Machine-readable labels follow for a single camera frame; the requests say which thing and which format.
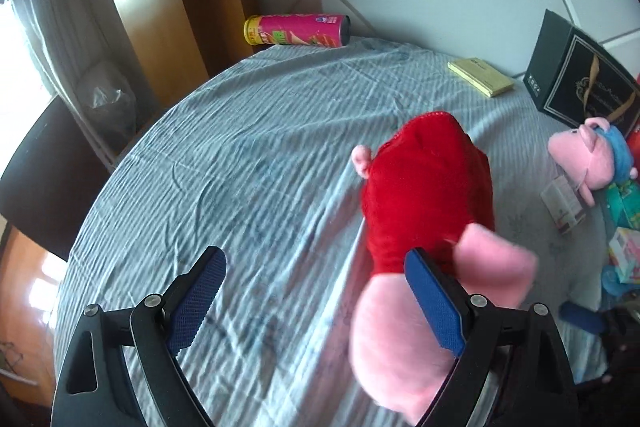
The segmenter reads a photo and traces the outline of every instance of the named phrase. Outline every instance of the book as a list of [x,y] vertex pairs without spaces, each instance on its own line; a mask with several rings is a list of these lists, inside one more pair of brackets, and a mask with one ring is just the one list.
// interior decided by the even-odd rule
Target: book
[[514,86],[513,80],[479,58],[460,58],[449,62],[447,66],[489,98],[513,89]]
[[595,39],[549,10],[523,83],[537,110],[569,127],[602,116],[626,138],[640,116],[635,78]]

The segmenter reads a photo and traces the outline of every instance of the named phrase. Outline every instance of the blue toy handle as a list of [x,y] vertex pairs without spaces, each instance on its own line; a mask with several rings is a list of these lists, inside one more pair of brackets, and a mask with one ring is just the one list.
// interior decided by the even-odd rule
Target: blue toy handle
[[560,306],[560,317],[569,324],[594,335],[600,335],[607,330],[607,324],[599,313],[570,301]]
[[462,286],[444,275],[421,249],[404,258],[404,276],[441,347],[456,357],[465,349],[468,297]]

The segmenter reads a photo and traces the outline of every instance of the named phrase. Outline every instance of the pringles can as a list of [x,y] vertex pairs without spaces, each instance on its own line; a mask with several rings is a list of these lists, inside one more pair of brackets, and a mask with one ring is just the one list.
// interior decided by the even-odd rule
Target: pringles can
[[347,15],[255,15],[244,23],[244,38],[252,46],[299,44],[340,48],[349,43]]

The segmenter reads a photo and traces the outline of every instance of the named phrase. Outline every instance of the red plush toy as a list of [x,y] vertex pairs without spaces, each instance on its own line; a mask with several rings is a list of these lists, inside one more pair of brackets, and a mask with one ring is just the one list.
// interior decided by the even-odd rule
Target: red plush toy
[[378,151],[353,150],[374,272],[404,273],[404,257],[423,247],[454,275],[452,247],[469,223],[494,230],[489,161],[447,112],[421,115]]
[[374,270],[351,323],[350,362],[363,389],[416,425],[454,363],[440,347],[404,277],[409,250],[423,247],[472,295],[517,307],[535,256],[498,237],[487,157],[445,112],[415,118],[372,159],[352,159],[366,179],[362,209]]

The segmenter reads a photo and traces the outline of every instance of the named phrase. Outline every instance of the light blue bedsheet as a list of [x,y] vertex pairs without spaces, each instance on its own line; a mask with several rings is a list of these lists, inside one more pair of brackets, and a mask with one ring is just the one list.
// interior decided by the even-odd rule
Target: light blue bedsheet
[[[349,157],[436,109],[452,112],[489,156],[498,232],[540,257],[527,303],[555,311],[572,298],[597,309],[601,211],[561,236],[539,196],[558,173],[546,140],[562,125],[535,110],[521,83],[486,99],[447,70],[448,58],[376,39],[335,50],[274,46],[172,108],[82,227],[60,290],[56,369],[86,304],[134,306],[217,245],[228,275],[178,356],[217,426],[403,425],[370,402],[347,361],[370,269]],[[577,378],[601,370],[592,337],[559,326]],[[160,425],[138,360],[126,354],[143,413]]]

